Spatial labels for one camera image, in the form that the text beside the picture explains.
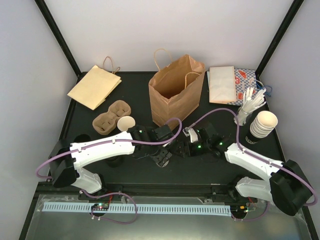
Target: black metal frame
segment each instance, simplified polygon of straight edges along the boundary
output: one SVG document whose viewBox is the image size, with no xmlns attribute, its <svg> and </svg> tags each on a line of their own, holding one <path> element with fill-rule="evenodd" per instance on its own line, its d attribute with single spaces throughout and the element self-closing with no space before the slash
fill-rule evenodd
<svg viewBox="0 0 320 240">
<path fill-rule="evenodd" d="M 58 44 L 60 45 L 62 51 L 64 52 L 66 58 L 68 59 L 74 73 L 77 76 L 77 82 L 81 80 L 81 78 L 86 74 L 86 72 L 81 72 L 80 68 L 78 67 L 78 64 L 75 60 L 75 58 L 73 57 L 62 33 L 60 32 L 53 16 L 50 13 L 50 10 L 48 8 L 48 6 L 46 5 L 44 0 L 34 0 L 39 8 L 39 10 L 41 11 L 44 19 L 46 20 L 47 24 L 49 25 L 53 35 L 55 36 Z M 272 54 L 274 53 L 274 51 L 276 50 L 280 40 L 282 39 L 282 37 L 284 36 L 286 30 L 288 29 L 290 23 L 292 22 L 292 20 L 294 19 L 296 13 L 298 12 L 300 6 L 302 5 L 302 3 L 304 2 L 304 0 L 294 0 L 291 4 L 291 7 L 289 8 L 287 14 L 285 15 L 278 31 L 276 32 L 272 42 L 270 43 L 266 53 L 264 54 L 257 70 L 255 71 L 256 74 L 256 78 L 257 80 L 260 80 L 260 75 L 263 72 L 263 70 L 265 69 L 266 65 L 268 64 Z M 76 101 L 74 101 L 73 99 L 70 102 L 66 117 L 65 117 L 65 121 L 61 130 L 61 134 L 59 139 L 63 139 L 67 136 L 68 133 L 68 129 L 70 126 L 70 122 L 74 113 L 76 107 Z M 279 146 L 279 148 L 281 149 L 281 145 L 280 145 L 280 141 L 278 136 L 276 137 L 277 140 L 277 144 Z M 281 151 L 281 158 L 284 161 L 285 160 L 285 156 L 283 154 L 283 152 Z M 203 195 L 204 193 L 208 192 L 207 188 L 202 188 L 202 189 L 191 189 L 189 188 L 188 191 L 190 191 L 189 195 L 182 190 L 181 194 L 182 196 L 185 196 L 186 194 L 188 196 L 192 196 L 192 195 Z M 21 231 L 21 235 L 20 235 L 20 240 L 23 240 L 26 238 L 27 236 L 27 232 L 28 232 L 28 228 L 33 216 L 33 212 L 35 210 L 36 207 L 36 203 L 38 200 L 39 195 L 41 194 L 54 194 L 54 195 L 60 195 L 60 194 L 65 194 L 65 195 L 77 195 L 79 193 L 79 190 L 76 187 L 70 186 L 70 187 L 66 187 L 66 188 L 62 188 L 62 189 L 58 189 L 58 188 L 53 188 L 52 184 L 50 182 L 40 182 L 36 188 L 34 197 L 32 199 L 28 214 L 26 216 L 22 231 Z M 316 228 L 315 225 L 312 221 L 312 217 L 310 215 L 310 211 L 308 209 L 308 207 L 304 206 L 302 208 L 306 223 L 307 223 L 307 227 L 309 229 L 311 238 L 313 240 L 318 240 L 318 235 L 316 232 Z"/>
</svg>

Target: black table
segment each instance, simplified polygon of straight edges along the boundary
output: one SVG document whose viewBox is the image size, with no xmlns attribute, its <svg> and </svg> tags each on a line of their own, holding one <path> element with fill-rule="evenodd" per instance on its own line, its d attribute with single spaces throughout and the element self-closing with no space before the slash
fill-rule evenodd
<svg viewBox="0 0 320 240">
<path fill-rule="evenodd" d="M 96 110 L 92 111 L 80 103 L 74 103 L 73 114 L 69 116 L 69 125 L 65 127 L 64 137 L 71 142 L 81 134 L 87 134 L 91 140 L 104 138 L 97 133 L 92 121 L 101 113 L 107 112 L 108 107 L 116 100 L 123 100 L 131 107 L 131 116 L 136 124 L 157 127 L 152 121 L 148 82 L 154 72 L 124 72 L 118 74 L 120 83 Z M 189 126 L 210 110 L 217 108 L 229 108 L 234 112 L 237 106 L 209 103 L 208 79 L 205 75 L 199 107 L 192 112 L 182 123 Z M 249 130 L 250 122 L 256 117 L 256 111 L 249 123 L 240 128 L 240 142 L 249 149 L 276 160 L 284 160 L 276 132 L 262 139 L 255 145 L 245 141 L 245 135 Z M 227 111 L 212 113 L 204 121 L 210 121 L 219 134 L 236 140 L 236 124 L 233 115 Z M 109 136 L 119 133 L 115 129 Z M 257 176 L 246 169 L 230 164 L 223 159 L 214 158 L 212 155 L 181 158 L 171 157 L 166 167 L 158 167 L 150 158 L 133 159 L 130 156 L 124 158 L 122 165 L 116 168 L 109 167 L 106 162 L 98 161 L 86 167 L 93 173 L 103 175 L 104 181 L 110 185 L 126 187 L 127 193 L 154 194 L 209 194 L 212 186 L 219 188 L 227 185 L 237 175 L 244 175 L 256 179 Z"/>
</svg>

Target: patterned paper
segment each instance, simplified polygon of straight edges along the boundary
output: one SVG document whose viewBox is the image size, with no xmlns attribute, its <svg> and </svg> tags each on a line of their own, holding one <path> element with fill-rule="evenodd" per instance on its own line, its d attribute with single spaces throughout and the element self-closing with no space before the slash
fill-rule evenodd
<svg viewBox="0 0 320 240">
<path fill-rule="evenodd" d="M 208 83 L 210 80 L 209 71 L 207 71 Z M 242 69 L 235 68 L 234 69 L 234 81 L 235 81 L 235 91 L 236 91 L 236 101 L 226 102 L 225 104 L 241 106 L 243 102 L 244 92 L 248 87 L 253 87 L 254 97 L 257 94 L 257 84 L 256 84 L 256 74 L 253 69 Z"/>
</svg>

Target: black tabletop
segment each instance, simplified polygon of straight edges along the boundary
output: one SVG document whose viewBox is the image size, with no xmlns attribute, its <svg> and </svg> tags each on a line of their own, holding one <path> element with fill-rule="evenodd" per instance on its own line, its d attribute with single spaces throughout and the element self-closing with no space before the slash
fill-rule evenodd
<svg viewBox="0 0 320 240">
<path fill-rule="evenodd" d="M 105 138 L 97 133 L 92 121 L 101 113 L 107 112 L 108 107 L 116 100 L 123 100 L 131 107 L 131 116 L 136 124 L 157 127 L 152 121 L 148 82 L 153 77 L 153 72 L 123 72 L 117 73 L 121 77 L 120 83 L 97 109 L 91 110 L 77 103 L 71 116 L 70 125 L 67 129 L 66 138 L 73 141 L 80 134 L 87 134 L 91 140 Z M 217 108 L 229 108 L 234 112 L 237 106 L 209 103 L 208 79 L 205 75 L 199 107 L 192 112 L 182 123 L 187 127 L 202 115 Z M 282 152 L 279 148 L 277 135 L 273 131 L 266 138 L 255 145 L 245 141 L 245 135 L 249 130 L 251 121 L 259 111 L 266 110 L 262 107 L 253 113 L 249 123 L 240 127 L 240 142 L 253 151 L 272 159 L 281 160 Z M 227 111 L 214 112 L 205 118 L 210 121 L 219 134 L 229 136 L 236 140 L 236 124 L 233 116 Z M 115 129 L 109 136 L 118 134 Z M 122 165 L 111 168 L 103 160 L 92 163 L 85 167 L 93 173 L 102 174 L 107 183 L 123 184 L 158 184 L 158 185 L 214 185 L 228 184 L 237 175 L 245 175 L 250 178 L 258 177 L 244 168 L 226 162 L 223 159 L 214 158 L 210 154 L 181 158 L 173 156 L 166 167 L 158 167 L 150 158 L 133 159 L 125 156 Z"/>
</svg>

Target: gray wall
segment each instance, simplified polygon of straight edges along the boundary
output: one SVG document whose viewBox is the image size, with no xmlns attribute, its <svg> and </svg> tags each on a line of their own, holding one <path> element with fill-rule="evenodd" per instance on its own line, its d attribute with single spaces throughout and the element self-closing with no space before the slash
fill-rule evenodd
<svg viewBox="0 0 320 240">
<path fill-rule="evenodd" d="M 270 110 L 285 157 L 298 162 L 320 194 L 320 1 L 304 1 L 264 70 Z M 320 203 L 310 208 L 320 234 Z"/>
<path fill-rule="evenodd" d="M 39 179 L 36 167 L 58 140 L 76 82 L 31 0 L 0 8 L 0 239 L 19 238 Z"/>
<path fill-rule="evenodd" d="M 255 69 L 292 1 L 46 0 L 83 71 L 107 55 L 122 71 L 156 71 L 158 48 L 207 67 Z M 164 52 L 157 59 L 170 63 Z"/>
</svg>

